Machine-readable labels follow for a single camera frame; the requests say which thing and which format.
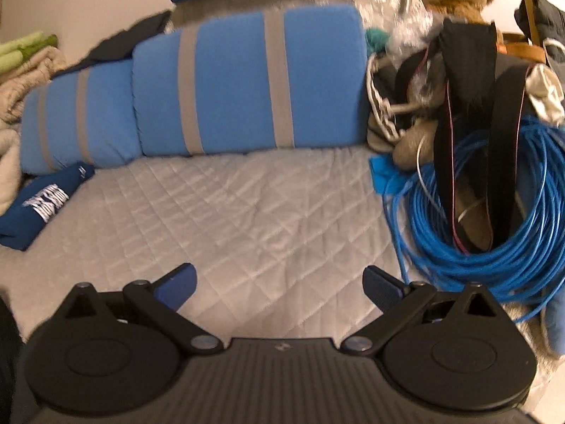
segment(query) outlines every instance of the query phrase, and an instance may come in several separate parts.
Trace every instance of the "quilted mattress pad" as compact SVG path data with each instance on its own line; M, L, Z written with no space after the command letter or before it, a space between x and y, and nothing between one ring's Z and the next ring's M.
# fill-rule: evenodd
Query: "quilted mattress pad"
M198 287L179 312L224 342L339 344L380 314L363 294L364 268L399 277L370 155L272 150L99 170L27 252L0 247L0 287L27 337L77 282L118 290L191 262ZM555 368L537 354L529 408Z

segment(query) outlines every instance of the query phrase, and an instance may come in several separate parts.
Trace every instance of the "gray stripe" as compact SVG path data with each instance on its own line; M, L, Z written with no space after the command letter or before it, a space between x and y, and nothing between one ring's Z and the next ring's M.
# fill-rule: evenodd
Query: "gray stripe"
M49 153L49 142L47 140L47 122L45 116L45 104L47 103L47 91L49 84L42 87L39 92L39 100L37 102L37 132L39 134L39 146L41 148L41 155L52 171L56 171L55 161L51 153Z
M295 133L286 63L284 12L271 9L264 12L263 18L275 143L277 148L294 147Z
M81 70L76 80L76 135L80 157L86 163L93 164L88 150L87 136L87 84L90 69Z
M203 154L198 115L196 113L196 94L194 92L194 58L196 56L197 24L185 27L180 34L178 82L180 120L186 149L191 155Z

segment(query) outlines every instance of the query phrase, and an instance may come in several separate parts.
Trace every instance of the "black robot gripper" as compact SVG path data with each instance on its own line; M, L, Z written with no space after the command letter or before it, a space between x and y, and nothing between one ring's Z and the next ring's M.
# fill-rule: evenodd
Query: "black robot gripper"
M37 424L535 422L520 405L536 358L482 285L440 292L369 266L363 289L383 314L340 349L324 338L224 348L176 313L195 288L188 264L123 291L74 286L24 350L30 394L16 394L12 423L24 408Z

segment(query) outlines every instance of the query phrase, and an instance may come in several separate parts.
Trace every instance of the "coiled blue cable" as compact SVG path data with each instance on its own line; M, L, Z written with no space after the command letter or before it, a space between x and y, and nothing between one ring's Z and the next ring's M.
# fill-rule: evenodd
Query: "coiled blue cable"
M486 131L467 135L455 149L459 176L470 157L487 144ZM520 129L519 154L525 161L536 197L518 230L503 245L467 255L453 245L445 216L428 198L418 175L392 198L383 195L386 221L391 229L402 278L407 260L437 287L459 292L467 282L480 282L501 303L519 302L533 309L516 322L538 314L565 282L565 134L538 119L526 118ZM422 181L437 206L433 164L421 168ZM413 246L400 232L398 210L405 202Z

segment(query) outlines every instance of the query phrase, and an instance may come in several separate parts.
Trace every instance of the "metal screw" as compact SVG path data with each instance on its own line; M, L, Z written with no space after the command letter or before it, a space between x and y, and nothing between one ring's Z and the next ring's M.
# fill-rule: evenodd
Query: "metal screw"
M199 351L209 351L217 348L220 340L212 335L198 335L191 339L190 344Z
M346 348L353 352L365 352L373 347L373 342L364 336L350 336L344 344Z

